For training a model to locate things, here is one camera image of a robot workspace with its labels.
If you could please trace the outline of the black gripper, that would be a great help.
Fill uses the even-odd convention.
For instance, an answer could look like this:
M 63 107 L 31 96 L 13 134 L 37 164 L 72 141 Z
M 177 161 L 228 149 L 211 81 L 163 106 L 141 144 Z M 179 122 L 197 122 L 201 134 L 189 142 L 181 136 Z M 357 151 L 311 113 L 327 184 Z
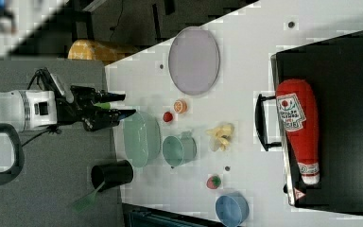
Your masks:
M 117 126 L 121 120 L 126 119 L 136 113 L 134 109 L 104 110 L 95 104 L 100 102 L 123 101 L 125 94 L 108 93 L 104 90 L 96 90 L 92 87 L 76 86 L 70 87 L 70 95 L 73 101 L 67 101 L 60 91 L 55 92 L 57 108 L 57 125 L 72 125 L 82 122 L 84 130 L 98 131 L 109 126 Z

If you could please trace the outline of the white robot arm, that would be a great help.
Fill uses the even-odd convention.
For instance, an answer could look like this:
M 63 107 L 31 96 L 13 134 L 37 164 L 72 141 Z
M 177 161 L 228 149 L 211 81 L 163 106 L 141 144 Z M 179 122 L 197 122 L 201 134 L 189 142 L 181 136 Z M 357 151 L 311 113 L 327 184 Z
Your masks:
M 134 109 L 111 107 L 113 101 L 125 97 L 75 85 L 69 90 L 0 92 L 0 185 L 10 183 L 23 170 L 25 144 L 20 141 L 20 133 L 57 133 L 60 126 L 76 122 L 81 122 L 86 131 L 115 127 L 136 113 Z

